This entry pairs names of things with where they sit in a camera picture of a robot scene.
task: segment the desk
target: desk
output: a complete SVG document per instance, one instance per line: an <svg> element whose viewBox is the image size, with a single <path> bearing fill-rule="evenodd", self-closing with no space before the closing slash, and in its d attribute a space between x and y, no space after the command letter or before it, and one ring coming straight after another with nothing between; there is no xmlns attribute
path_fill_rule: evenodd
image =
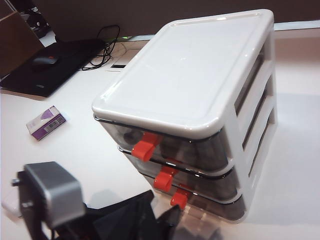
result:
<svg viewBox="0 0 320 240"><path fill-rule="evenodd" d="M211 214L184 214L175 239L320 239L320 29L276 33L278 127L247 218L229 224ZM118 72L79 71L45 100L1 94L1 197L24 164L56 161L100 208L150 188L93 119L91 103ZM26 122L55 105L67 123L37 142ZM156 194L158 216L169 198ZM21 219L1 210L1 239L29 239Z"/></svg>

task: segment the red drawer handle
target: red drawer handle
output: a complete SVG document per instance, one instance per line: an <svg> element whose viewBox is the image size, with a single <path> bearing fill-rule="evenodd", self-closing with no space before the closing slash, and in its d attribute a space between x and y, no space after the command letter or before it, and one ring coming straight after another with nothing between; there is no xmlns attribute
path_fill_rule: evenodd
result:
<svg viewBox="0 0 320 240"><path fill-rule="evenodd" d="M161 168L161 171L159 172L159 174L155 177L155 179L153 181L153 187L155 189L169 192L174 175L177 174L178 172L179 171L174 168L171 168L168 166L163 166Z"/></svg>
<svg viewBox="0 0 320 240"><path fill-rule="evenodd" d="M132 148L131 155L144 162L149 161L162 138L157 134L145 132L142 139Z"/></svg>
<svg viewBox="0 0 320 240"><path fill-rule="evenodd" d="M191 192L178 188L171 198L170 205L179 205L181 210L185 209L190 194Z"/></svg>

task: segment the computer mouse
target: computer mouse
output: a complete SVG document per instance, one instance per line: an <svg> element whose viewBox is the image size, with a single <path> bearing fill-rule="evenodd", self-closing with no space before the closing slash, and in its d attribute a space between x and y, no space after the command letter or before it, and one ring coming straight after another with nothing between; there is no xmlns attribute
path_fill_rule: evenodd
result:
<svg viewBox="0 0 320 240"><path fill-rule="evenodd" d="M31 68L33 71L44 71L57 64L58 56L38 56L32 60Z"/></svg>

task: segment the white storage unit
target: white storage unit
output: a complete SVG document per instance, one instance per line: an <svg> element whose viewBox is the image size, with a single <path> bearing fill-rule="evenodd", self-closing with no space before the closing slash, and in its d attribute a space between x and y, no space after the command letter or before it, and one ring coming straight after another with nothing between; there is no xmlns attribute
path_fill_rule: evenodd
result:
<svg viewBox="0 0 320 240"><path fill-rule="evenodd" d="M168 23L94 100L171 204L231 221L248 212L276 127L273 27L265 9Z"/></svg>

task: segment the small box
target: small box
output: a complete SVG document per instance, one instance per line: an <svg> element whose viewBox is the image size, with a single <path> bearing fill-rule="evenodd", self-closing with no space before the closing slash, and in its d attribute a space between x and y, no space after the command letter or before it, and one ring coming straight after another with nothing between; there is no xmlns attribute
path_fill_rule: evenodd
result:
<svg viewBox="0 0 320 240"><path fill-rule="evenodd" d="M26 127L28 128L29 133L39 141L65 121L66 119L61 115L58 109L55 106L52 106L35 119L28 122Z"/></svg>

